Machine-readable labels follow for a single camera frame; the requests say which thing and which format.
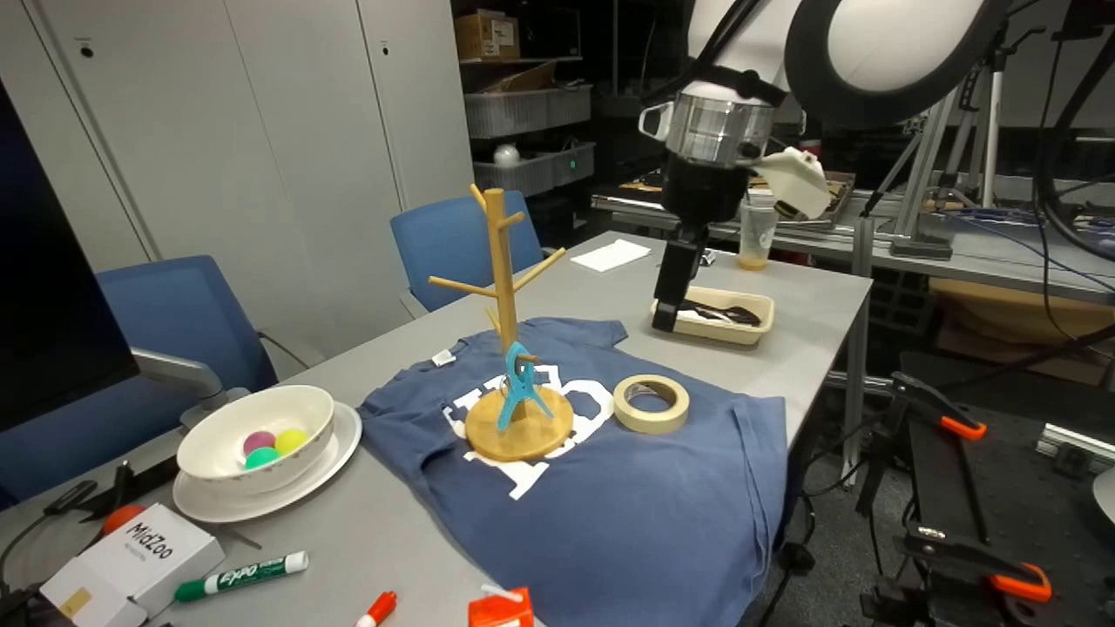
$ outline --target blue t-shirt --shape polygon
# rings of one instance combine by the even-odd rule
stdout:
[[[577,434],[538,463],[487,463],[464,414],[501,382],[500,338],[470,334],[452,367],[419,361],[366,397],[366,447],[403,478],[500,582],[530,585],[556,627],[736,627],[765,589],[783,505],[783,400],[724,392],[618,352],[618,320],[525,320],[538,380],[564,389]],[[661,374],[690,423],[638,434],[611,389]]]

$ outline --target tape roll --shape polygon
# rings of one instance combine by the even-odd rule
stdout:
[[[668,409],[667,410],[642,410],[632,405],[632,392],[652,389]],[[614,389],[618,423],[632,432],[667,434],[676,432],[690,418],[690,392],[683,382],[668,377],[628,377]]]

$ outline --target wooden stand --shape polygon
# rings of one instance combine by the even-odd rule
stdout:
[[[511,277],[511,250],[510,250],[510,225],[523,224],[525,217],[507,217],[507,194],[501,187],[482,193],[477,184],[470,187],[475,197],[482,202],[484,224],[487,224],[487,250],[493,250],[493,277],[496,287],[470,287],[470,283],[452,283],[444,274],[431,274],[431,287],[456,289],[456,294],[475,294],[496,298],[496,334],[501,352],[511,348],[515,341],[515,294],[530,287],[538,274],[543,274],[564,250],[556,250],[521,277]],[[500,414],[507,405],[507,389],[484,392],[464,418],[464,434],[466,442],[493,459],[538,459],[551,449],[557,449],[570,432],[572,432],[572,405],[549,389],[538,387],[543,397],[549,410],[538,409],[535,400],[515,409],[511,427],[500,432]]]

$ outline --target green marker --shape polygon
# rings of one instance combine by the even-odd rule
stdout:
[[[248,565],[248,567],[218,572],[210,578],[184,582],[184,585],[175,589],[175,600],[178,601],[196,601],[196,600],[207,600],[207,597],[226,593],[226,589],[244,589],[244,585],[259,585],[259,582],[270,582],[270,578],[300,575],[308,567],[311,567],[308,551],[298,551],[298,553],[285,553],[280,561],[259,561],[259,565]]]

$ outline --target blue chair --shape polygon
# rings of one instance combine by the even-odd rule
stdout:
[[[261,389],[277,370],[213,259],[99,274],[133,348],[207,361],[226,387]],[[124,380],[0,432],[0,499],[28,499],[178,426],[201,397],[182,382]]]
[[[525,212],[525,197],[521,193],[507,193],[507,212]],[[466,194],[409,210],[392,218],[392,231],[413,283],[413,296],[424,311],[441,311],[464,296],[452,289],[428,287],[428,274],[493,287],[487,231],[477,197]],[[523,273],[549,259],[530,224],[530,212],[523,224],[510,231],[510,243],[511,273]]]

